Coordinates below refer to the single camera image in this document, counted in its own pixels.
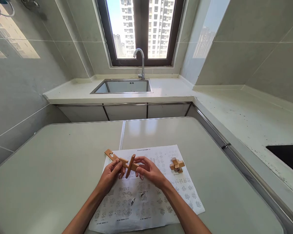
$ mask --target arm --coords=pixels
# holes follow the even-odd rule
[[[119,179],[121,179],[125,174],[125,170],[125,167],[122,167],[122,162],[119,162],[118,159],[106,166],[97,187],[62,234],[84,233],[102,199],[113,186],[118,173],[120,172]]]
[[[140,178],[143,179],[143,176],[145,176],[152,181],[156,187],[163,191],[169,203],[173,207],[186,234],[211,234],[201,219],[182,199],[172,184],[166,179],[153,162],[146,157],[136,157],[135,163],[144,164],[139,165],[137,168]]]

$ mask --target table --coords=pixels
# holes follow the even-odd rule
[[[199,217],[213,234],[284,232],[275,214],[192,117],[42,128],[0,166],[0,230],[61,233],[98,183],[106,149],[175,144],[206,210]],[[174,224],[143,232],[182,231]]]

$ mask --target forearm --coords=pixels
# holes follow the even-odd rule
[[[82,234],[84,233],[88,223],[90,222],[93,214],[100,205],[105,194],[96,188],[90,197],[87,199],[85,204],[82,206],[77,215],[65,228],[63,234]]]
[[[211,234],[205,224],[182,199],[169,181],[166,181],[161,189],[174,209],[186,234]]]

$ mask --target right hand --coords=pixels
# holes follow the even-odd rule
[[[165,183],[167,183],[168,180],[163,175],[163,173],[148,158],[144,156],[136,157],[134,159],[134,162],[143,163],[143,164],[140,164],[139,167],[137,168],[137,173],[140,174],[141,179],[143,179],[143,176],[145,176],[159,189],[162,189]]]

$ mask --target printed diagram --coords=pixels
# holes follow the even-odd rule
[[[196,214],[205,211],[186,166],[183,167],[183,173],[170,168],[172,158],[178,157],[178,160],[183,160],[176,145],[117,150],[114,153],[128,160],[133,154],[137,157],[144,155],[155,163]],[[110,161],[110,158],[106,157],[104,167]],[[155,228],[178,222],[164,193],[148,180],[135,177],[135,172],[131,171],[128,179],[117,180],[103,198],[89,223],[89,229],[101,233],[115,233],[140,230],[136,226],[137,223],[142,227]]]

